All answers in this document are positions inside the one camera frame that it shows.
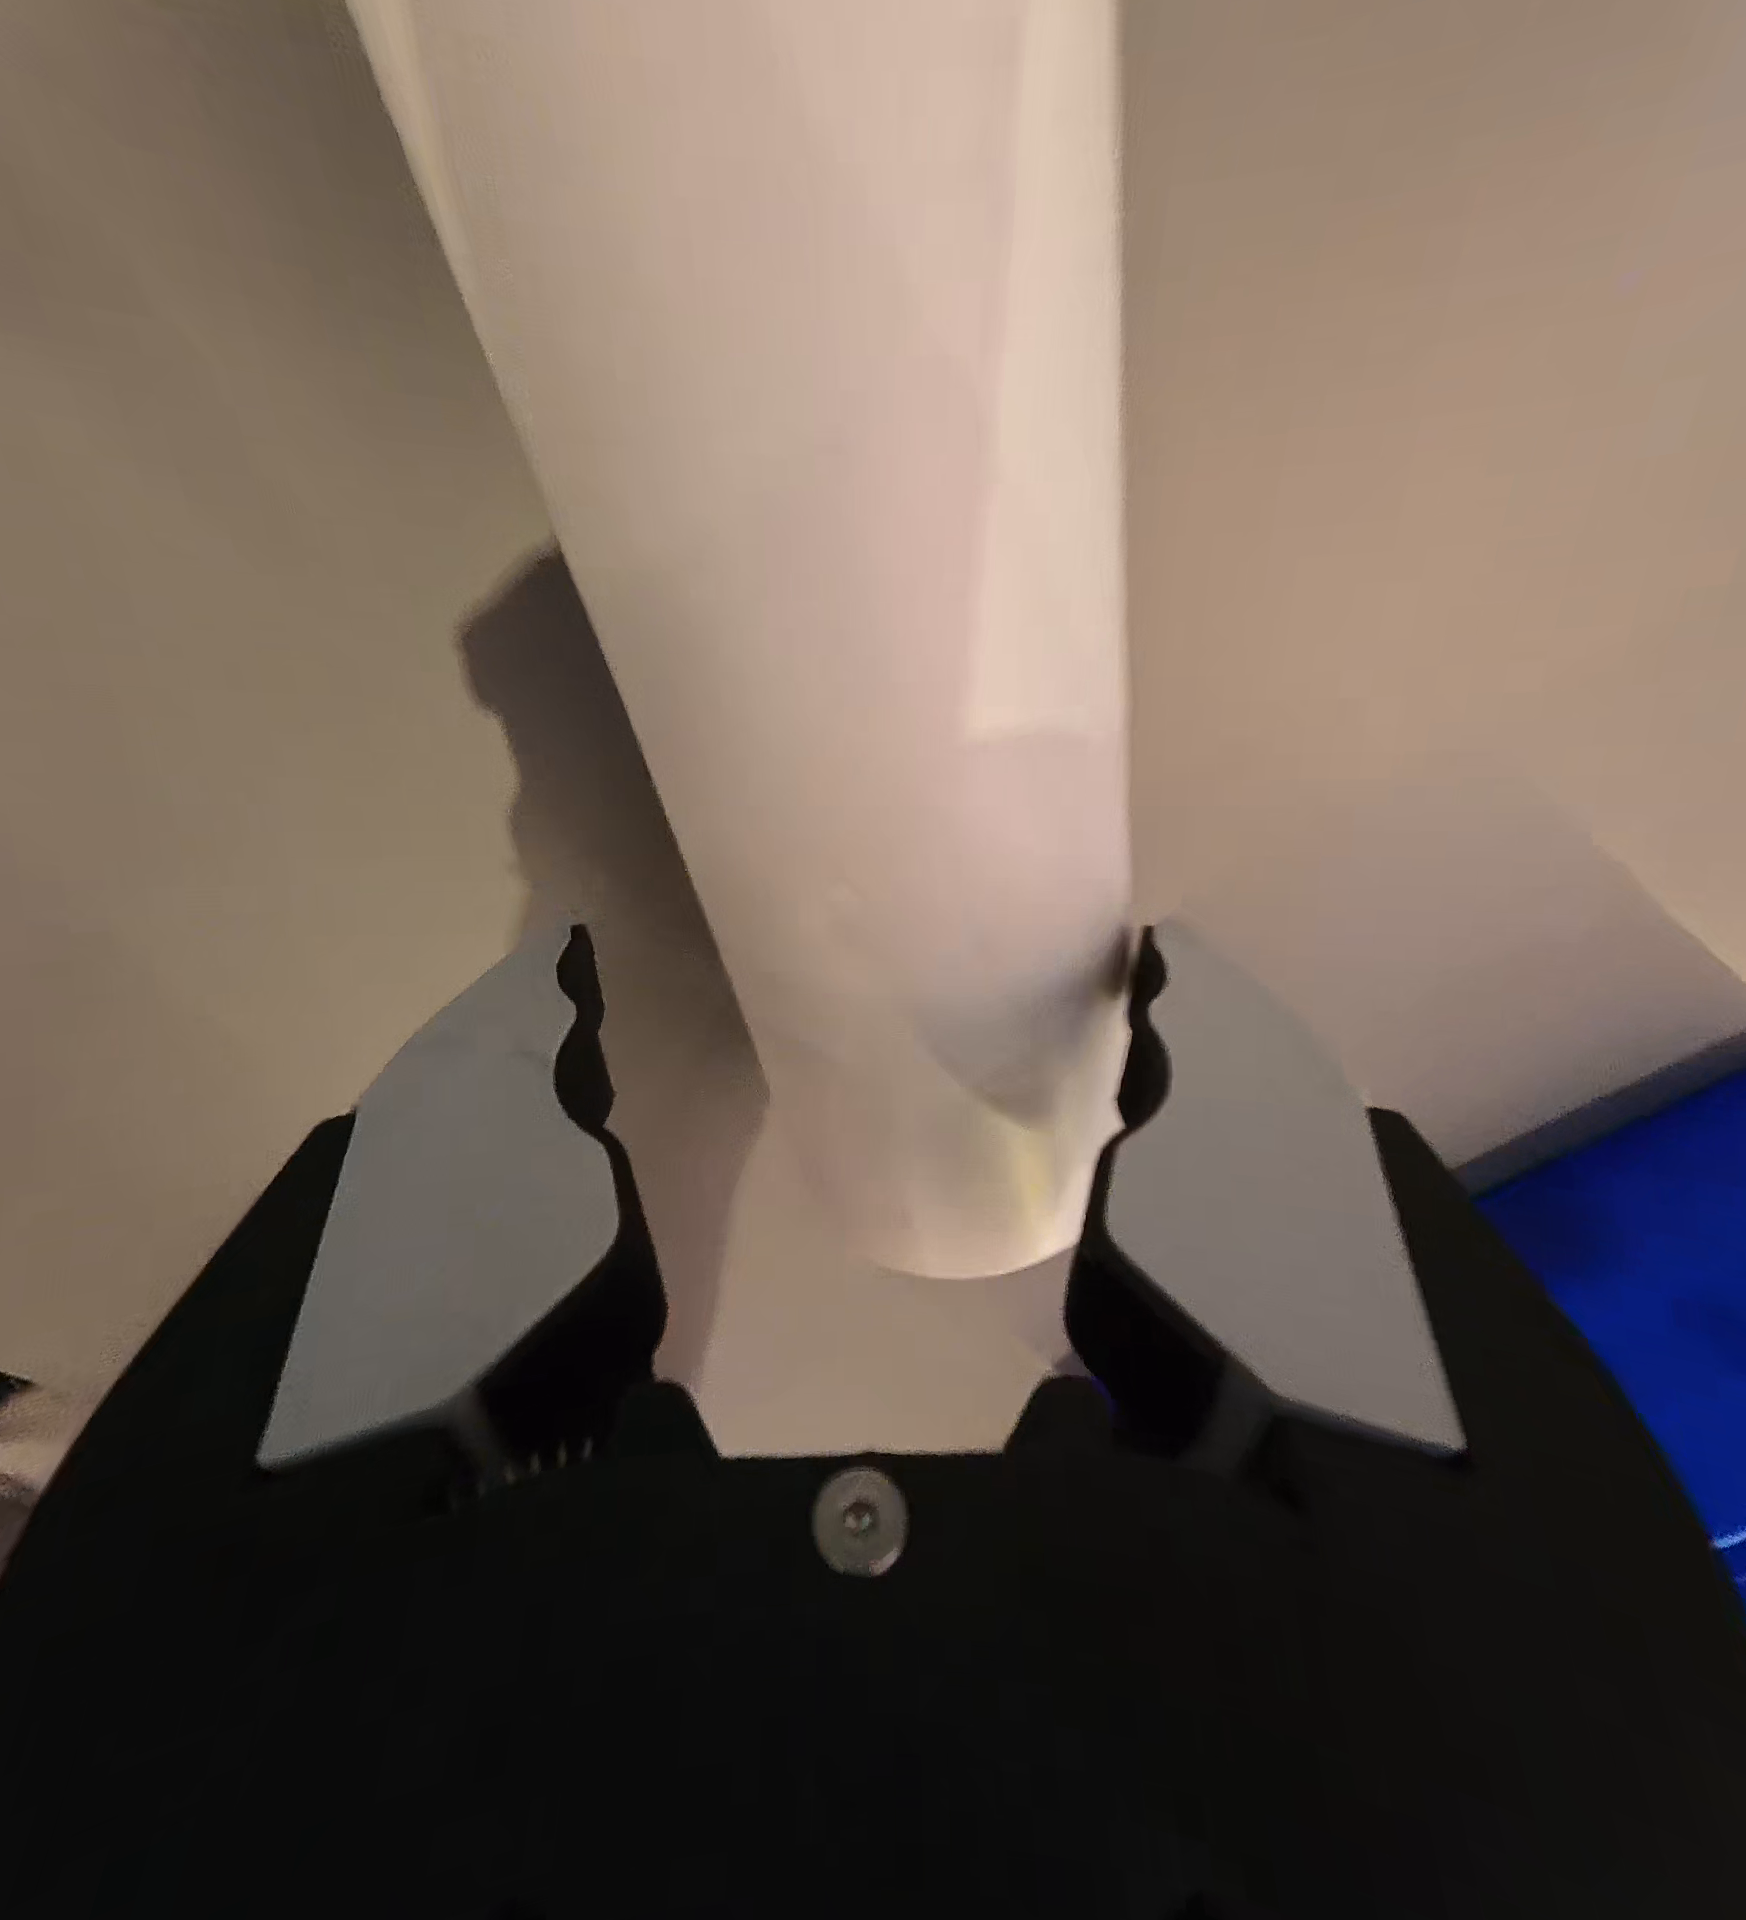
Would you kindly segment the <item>blue plastic bin with tag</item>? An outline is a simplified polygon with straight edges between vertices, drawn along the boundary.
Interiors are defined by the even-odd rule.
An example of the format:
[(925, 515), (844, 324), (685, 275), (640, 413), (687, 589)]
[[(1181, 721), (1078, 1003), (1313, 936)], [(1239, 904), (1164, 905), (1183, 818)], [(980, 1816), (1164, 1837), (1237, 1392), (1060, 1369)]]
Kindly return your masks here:
[(1746, 1603), (1746, 1069), (1478, 1204), (1652, 1428)]

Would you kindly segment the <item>grey desk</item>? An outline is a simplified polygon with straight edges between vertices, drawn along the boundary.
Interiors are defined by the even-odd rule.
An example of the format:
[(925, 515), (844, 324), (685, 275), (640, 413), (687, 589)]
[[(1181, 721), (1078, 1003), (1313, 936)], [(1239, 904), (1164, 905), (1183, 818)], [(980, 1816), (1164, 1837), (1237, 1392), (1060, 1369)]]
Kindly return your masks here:
[[(1746, 4), (1132, 13), (1132, 830), (1449, 1161), (1746, 1049)], [(1062, 1261), (820, 1228), (341, 9), (0, 4), (0, 1363), (103, 1393), (530, 912), (731, 1451)]]

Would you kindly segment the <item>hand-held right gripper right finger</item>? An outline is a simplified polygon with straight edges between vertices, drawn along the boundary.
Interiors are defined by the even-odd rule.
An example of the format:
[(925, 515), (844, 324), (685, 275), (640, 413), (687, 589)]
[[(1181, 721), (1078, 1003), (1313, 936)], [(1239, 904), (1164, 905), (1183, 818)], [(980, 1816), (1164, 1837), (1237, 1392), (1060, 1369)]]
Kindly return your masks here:
[(1464, 1449), (1365, 1100), (1307, 1023), (1179, 924), (1134, 949), (1119, 1126), (1067, 1276), (1127, 1436), (1243, 1463), (1272, 1421)]

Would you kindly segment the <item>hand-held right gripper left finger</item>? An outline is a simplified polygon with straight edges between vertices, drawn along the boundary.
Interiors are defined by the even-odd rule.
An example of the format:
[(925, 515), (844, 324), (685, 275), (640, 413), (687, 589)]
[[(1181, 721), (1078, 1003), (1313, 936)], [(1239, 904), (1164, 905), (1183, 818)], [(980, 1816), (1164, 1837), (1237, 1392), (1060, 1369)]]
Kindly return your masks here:
[(487, 1472), (580, 1458), (652, 1378), (665, 1289), (601, 1028), (588, 931), (549, 926), (360, 1097), (264, 1470), (420, 1429)]

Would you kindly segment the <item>white bottle with black cap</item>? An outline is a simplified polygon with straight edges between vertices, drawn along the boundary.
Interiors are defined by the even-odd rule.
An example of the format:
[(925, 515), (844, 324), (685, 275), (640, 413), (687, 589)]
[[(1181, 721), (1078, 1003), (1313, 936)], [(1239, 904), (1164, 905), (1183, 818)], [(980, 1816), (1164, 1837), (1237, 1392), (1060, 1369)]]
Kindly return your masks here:
[(1130, 914), (1116, 4), (350, 17), (823, 1210), (1052, 1259)]

